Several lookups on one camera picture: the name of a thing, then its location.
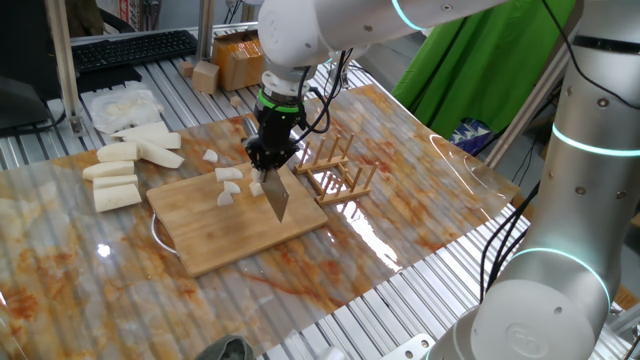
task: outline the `cut radish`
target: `cut radish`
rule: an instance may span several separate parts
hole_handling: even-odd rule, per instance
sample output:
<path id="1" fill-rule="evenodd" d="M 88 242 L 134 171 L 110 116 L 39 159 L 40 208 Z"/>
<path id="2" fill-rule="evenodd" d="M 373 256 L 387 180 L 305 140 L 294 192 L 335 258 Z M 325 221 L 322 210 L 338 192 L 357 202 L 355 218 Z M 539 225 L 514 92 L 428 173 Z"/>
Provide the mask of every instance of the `cut radish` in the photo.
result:
<path id="1" fill-rule="evenodd" d="M 108 187 L 133 184 L 138 186 L 138 177 L 135 175 L 109 176 L 93 179 L 93 189 L 105 189 Z"/>
<path id="2" fill-rule="evenodd" d="M 259 171 L 256 168 L 251 168 L 251 180 L 253 180 L 253 182 L 261 182 L 262 181 L 262 171 Z"/>
<path id="3" fill-rule="evenodd" d="M 253 197 L 264 195 L 264 190 L 262 190 L 262 184 L 260 183 L 251 183 L 251 185 L 249 185 L 249 189 L 251 189 Z"/>
<path id="4" fill-rule="evenodd" d="M 89 166 L 82 172 L 82 178 L 93 180 L 105 176 L 133 175 L 133 161 L 113 161 Z"/>
<path id="5" fill-rule="evenodd" d="M 167 124 L 165 124 L 163 121 L 158 121 L 156 123 L 140 125 L 138 127 L 134 127 L 131 129 L 118 131 L 117 133 L 111 136 L 125 137 L 125 136 L 133 136 L 133 135 L 166 134 L 168 132 L 169 132 L 169 129 L 167 128 Z"/>
<path id="6" fill-rule="evenodd" d="M 142 202 L 138 188 L 133 184 L 93 190 L 97 212 L 103 212 Z"/>
<path id="7" fill-rule="evenodd" d="M 177 150 L 182 146 L 182 136 L 178 133 L 150 133 L 150 134 L 138 134 L 125 136 L 124 141 L 135 141 L 136 139 L 147 140 L 150 143 L 156 144 L 161 148 Z"/>
<path id="8" fill-rule="evenodd" d="M 213 150 L 207 150 L 202 159 L 215 164 L 218 162 L 218 153 Z"/>
<path id="9" fill-rule="evenodd" d="M 177 169 L 184 161 L 181 156 L 167 149 L 163 149 L 150 141 L 135 139 L 134 142 L 142 148 L 142 158 L 154 164 L 170 169 Z"/>
<path id="10" fill-rule="evenodd" d="M 140 160 L 142 149 L 136 143 L 115 143 L 99 149 L 96 155 L 100 162 Z"/>
<path id="11" fill-rule="evenodd" d="M 231 181 L 225 181 L 224 191 L 228 191 L 231 194 L 240 194 L 240 186 L 236 183 L 232 183 Z"/>
<path id="12" fill-rule="evenodd" d="M 233 196 L 228 191 L 223 191 L 218 196 L 218 206 L 227 206 L 233 204 Z"/>
<path id="13" fill-rule="evenodd" d="M 218 182 L 240 180 L 242 179 L 242 172 L 236 168 L 217 168 L 216 178 Z"/>

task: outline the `cutting board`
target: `cutting board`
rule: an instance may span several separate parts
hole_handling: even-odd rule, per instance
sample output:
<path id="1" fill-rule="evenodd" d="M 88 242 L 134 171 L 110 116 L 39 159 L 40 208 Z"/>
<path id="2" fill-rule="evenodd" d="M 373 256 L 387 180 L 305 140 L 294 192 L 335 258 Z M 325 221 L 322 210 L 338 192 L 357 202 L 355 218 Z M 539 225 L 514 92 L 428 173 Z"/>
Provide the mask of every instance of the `cutting board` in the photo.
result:
<path id="1" fill-rule="evenodd" d="M 167 229 L 187 273 L 197 277 L 285 240 L 298 237 L 327 222 L 327 215 L 291 171 L 278 171 L 289 191 L 282 223 L 266 196 L 249 190 L 251 164 L 236 166 L 244 175 L 234 181 L 241 194 L 235 203 L 218 207 L 224 190 L 215 173 L 205 174 L 147 191 L 147 198 Z"/>

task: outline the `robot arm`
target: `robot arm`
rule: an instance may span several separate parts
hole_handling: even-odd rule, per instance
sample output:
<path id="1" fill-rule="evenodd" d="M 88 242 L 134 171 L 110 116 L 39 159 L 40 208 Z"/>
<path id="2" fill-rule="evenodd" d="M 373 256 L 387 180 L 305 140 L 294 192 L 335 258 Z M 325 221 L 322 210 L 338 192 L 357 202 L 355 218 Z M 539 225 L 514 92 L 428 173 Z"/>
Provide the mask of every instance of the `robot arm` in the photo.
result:
<path id="1" fill-rule="evenodd" d="M 271 71 L 256 114 L 282 109 L 273 140 L 295 152 L 289 132 L 300 68 L 461 18 L 504 0 L 267 0 L 259 34 Z M 540 187 L 520 251 L 482 304 L 432 348 L 429 360 L 582 360 L 604 326 L 620 283 L 626 227 L 640 198 L 640 1 L 587 0 Z M 619 96 L 605 91 L 614 89 Z M 274 164 L 254 164 L 261 170 Z"/>

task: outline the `green cloth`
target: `green cloth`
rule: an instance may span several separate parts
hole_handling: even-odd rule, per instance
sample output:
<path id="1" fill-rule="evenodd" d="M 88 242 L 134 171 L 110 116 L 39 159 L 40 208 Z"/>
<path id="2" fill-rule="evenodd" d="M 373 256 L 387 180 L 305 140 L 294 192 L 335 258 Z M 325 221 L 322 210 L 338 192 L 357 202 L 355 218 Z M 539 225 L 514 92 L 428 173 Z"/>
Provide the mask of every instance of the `green cloth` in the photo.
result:
<path id="1" fill-rule="evenodd" d="M 227 335 L 196 356 L 195 360 L 253 360 L 253 349 L 241 336 Z"/>
<path id="2" fill-rule="evenodd" d="M 575 0 L 547 0 L 564 24 Z M 448 139 L 473 118 L 501 131 L 533 90 L 558 30 L 540 0 L 511 0 L 436 27 L 393 96 Z"/>

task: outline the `black keyboard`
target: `black keyboard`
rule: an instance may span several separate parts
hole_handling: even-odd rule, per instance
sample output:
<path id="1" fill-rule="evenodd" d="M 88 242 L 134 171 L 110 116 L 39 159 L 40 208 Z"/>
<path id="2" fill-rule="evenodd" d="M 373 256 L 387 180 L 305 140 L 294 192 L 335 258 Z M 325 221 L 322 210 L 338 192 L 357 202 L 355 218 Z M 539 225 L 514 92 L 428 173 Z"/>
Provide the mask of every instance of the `black keyboard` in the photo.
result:
<path id="1" fill-rule="evenodd" d="M 139 64 L 170 57 L 193 55 L 198 43 L 186 30 L 143 35 L 116 41 L 100 41 L 71 48 L 79 72 L 124 64 Z"/>

